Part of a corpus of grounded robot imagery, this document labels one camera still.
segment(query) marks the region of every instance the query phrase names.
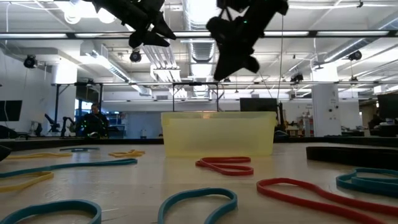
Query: desk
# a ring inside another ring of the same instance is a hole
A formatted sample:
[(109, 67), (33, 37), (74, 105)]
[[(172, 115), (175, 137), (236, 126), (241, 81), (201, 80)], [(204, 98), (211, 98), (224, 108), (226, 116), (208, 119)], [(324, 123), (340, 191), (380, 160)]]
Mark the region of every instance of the desk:
[[(319, 185), (325, 190), (346, 197), (398, 206), (398, 200), (336, 188), (335, 177), (352, 170), (351, 166), (308, 161), (307, 146), (333, 146), (336, 144), (275, 144), (273, 156), (253, 158), (250, 164), (254, 175), (247, 177), (223, 176), (207, 169), (195, 167), (197, 158), (165, 158), (163, 145), (98, 146), (93, 152), (75, 153), (72, 157), (59, 159), (25, 159), (2, 161), (0, 172), (26, 169), (67, 162), (108, 161), (110, 152), (137, 149), (146, 154), (138, 158), (138, 164), (119, 167), (79, 167), (55, 171), (52, 180), (46, 180), (20, 192), (0, 194), (0, 219), (13, 211), (31, 204), (56, 200), (91, 200), (103, 209), (104, 224), (150, 224), (157, 221), (160, 204), (172, 194), (183, 190), (204, 187), (224, 187), (237, 193), (238, 209), (227, 214), (217, 224), (335, 224), (353, 223), (341, 217), (298, 207), (259, 195), (256, 182), (273, 177), (288, 177)], [(12, 155), (38, 152), (59, 152), (55, 149), (19, 151)], [(2, 184), (15, 183), (10, 180)], [(330, 203), (311, 192), (293, 186), (272, 186), (285, 194)], [(227, 198), (203, 197), (177, 204), (167, 215), (167, 223), (200, 224)], [(387, 223), (398, 223), (398, 218), (368, 213)], [(29, 224), (84, 223), (89, 220), (83, 213), (62, 212), (30, 218)]]

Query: red object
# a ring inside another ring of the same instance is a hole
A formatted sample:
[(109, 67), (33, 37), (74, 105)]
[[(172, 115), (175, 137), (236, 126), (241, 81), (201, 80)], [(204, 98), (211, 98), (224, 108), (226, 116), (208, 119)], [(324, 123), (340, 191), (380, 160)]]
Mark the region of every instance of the red object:
[(274, 184), (292, 184), (299, 186), (301, 188), (311, 190), (315, 192), (319, 196), (331, 200), (333, 202), (341, 203), (343, 205), (360, 208), (363, 210), (368, 210), (370, 212), (378, 212), (383, 213), (386, 215), (393, 215), (398, 217), (398, 207), (392, 207), (388, 205), (380, 205), (376, 203), (364, 202), (360, 200), (355, 200), (351, 198), (342, 197), (339, 195), (335, 195), (333, 193), (327, 192), (321, 189), (319, 186), (311, 183), (307, 183), (304, 181), (293, 180), (288, 178), (275, 178), (275, 179), (268, 179), (268, 180), (260, 180), (257, 182), (257, 191), (263, 195), (268, 197), (276, 198), (278, 200), (282, 200), (288, 203), (292, 203), (295, 205), (300, 205), (302, 207), (312, 208), (314, 210), (319, 210), (335, 215), (339, 215), (350, 220), (355, 220), (360, 223), (365, 224), (384, 224), (384, 222), (377, 220), (369, 215), (365, 215), (363, 213), (356, 212), (354, 210), (350, 210), (348, 208), (339, 207), (336, 205), (330, 205), (326, 203), (320, 202), (313, 202), (310, 200), (305, 200), (302, 198), (282, 194), (275, 192), (273, 190), (267, 189), (266, 186), (274, 185)]
[(223, 175), (253, 175), (254, 170), (252, 167), (248, 166), (237, 166), (237, 165), (225, 165), (220, 163), (240, 163), (240, 162), (250, 162), (249, 157), (206, 157), (199, 161), (196, 161), (195, 165), (198, 167), (207, 167), (213, 171), (219, 172)]

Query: yellow rubber band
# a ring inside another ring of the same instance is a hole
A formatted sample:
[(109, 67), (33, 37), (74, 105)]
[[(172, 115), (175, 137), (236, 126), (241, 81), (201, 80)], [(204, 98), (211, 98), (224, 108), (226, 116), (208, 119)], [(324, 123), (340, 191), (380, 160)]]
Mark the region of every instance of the yellow rubber band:
[(36, 178), (34, 178), (32, 180), (28, 180), (26, 182), (23, 182), (21, 184), (1, 186), (0, 187), (0, 193), (25, 189), (25, 188), (27, 188), (27, 187), (29, 187), (31, 185), (34, 185), (36, 183), (39, 183), (41, 181), (53, 178), (54, 177), (54, 173), (50, 172), (50, 171), (33, 172), (33, 173), (30, 173), (30, 174), (22, 174), (22, 175), (17, 175), (17, 176), (14, 176), (14, 177), (6, 177), (6, 178), (1, 179), (1, 180), (17, 179), (17, 178), (21, 178), (21, 177), (32, 177), (32, 176), (36, 177)]
[(144, 151), (130, 150), (128, 152), (112, 152), (108, 155), (113, 156), (115, 158), (136, 158), (144, 155)]
[(35, 159), (35, 158), (54, 158), (54, 157), (70, 157), (72, 153), (35, 153), (23, 156), (8, 156), (6, 159)]

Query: translucent plastic container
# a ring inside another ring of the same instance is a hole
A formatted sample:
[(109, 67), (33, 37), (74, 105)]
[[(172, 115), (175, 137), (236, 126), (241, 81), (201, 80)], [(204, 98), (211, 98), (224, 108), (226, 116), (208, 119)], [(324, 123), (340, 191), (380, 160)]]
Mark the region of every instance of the translucent plastic container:
[(269, 156), (275, 124), (275, 112), (162, 113), (166, 156)]

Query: ceiling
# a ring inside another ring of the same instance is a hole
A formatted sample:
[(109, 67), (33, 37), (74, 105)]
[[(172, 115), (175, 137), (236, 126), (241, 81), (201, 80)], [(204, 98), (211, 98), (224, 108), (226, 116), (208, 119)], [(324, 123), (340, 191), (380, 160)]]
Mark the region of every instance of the ceiling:
[[(398, 1), (380, 0), (367, 1), (365, 4), (382, 4), (397, 5), (397, 7), (351, 7), (338, 9), (289, 9), (287, 15), (283, 18), (284, 30), (366, 30), (370, 29), (374, 24), (383, 20), (386, 16), (397, 13)], [(359, 1), (347, 0), (290, 0), (291, 6), (298, 7), (320, 7), (320, 6), (344, 6), (351, 4), (359, 4)], [(9, 5), (8, 2), (0, 1), (0, 32), (103, 32), (103, 31), (128, 31), (121, 25), (119, 20), (115, 20), (110, 24), (102, 23), (98, 18), (82, 18), (77, 24), (68, 24), (64, 20), (64, 13), (57, 9), (57, 5), (53, 2), (42, 2), (37, 4), (34, 1), (26, 1), (25, 6), (18, 4)], [(165, 21), (173, 31), (185, 30), (183, 12), (181, 9), (182, 0), (166, 0), (165, 4)], [(268, 30), (282, 29), (282, 16), (277, 14), (267, 27)], [(302, 61), (303, 58), (311, 58), (314, 53), (327, 53), (338, 46), (346, 43), (350, 39), (260, 39), (255, 44), (254, 56), (261, 64), (261, 74), (267, 81), (279, 81), (280, 76), (289, 80), (293, 75), (288, 72), (293, 66)], [(85, 59), (80, 58), (80, 44), (82, 41), (76, 40), (52, 40), (52, 41), (9, 41), (7, 46), (13, 48), (23, 47), (54, 47), (67, 54), (75, 55), (80, 61), (79, 77), (92, 77), (99, 82), (119, 82), (112, 73), (98, 65), (85, 64)], [(109, 50), (109, 59), (115, 62), (117, 66), (122, 68), (128, 75), (138, 82), (153, 82), (149, 75), (150, 62), (143, 55), (140, 63), (132, 63), (129, 55), (132, 52), (128, 46), (127, 40), (94, 40), (96, 46), (105, 45)], [(361, 49), (363, 59), (353, 62), (351, 70), (349, 60), (338, 60), (335, 63), (338, 66), (338, 77), (340, 80), (347, 80), (352, 74), (369, 71), (380, 67), (386, 63), (398, 59), (398, 49), (392, 48), (398, 44), (398, 39), (379, 39)], [(391, 48), (383, 54), (373, 57), (373, 55)], [(174, 54), (177, 65), (180, 67), (181, 78), (186, 78), (190, 71), (190, 50), (188, 44), (181, 43), (180, 40), (171, 41), (171, 49)], [(310, 67), (303, 70), (304, 77), (310, 78)], [(372, 73), (365, 80), (396, 80), (398, 78), (392, 76), (398, 74), (398, 68), (391, 66), (381, 72)], [(231, 81), (251, 82), (260, 80), (258, 74), (253, 74), (248, 70), (242, 69), (231, 76)], [(372, 88), (372, 85), (364, 85), (364, 91)], [(132, 88), (108, 88), (109, 90), (129, 90)]]

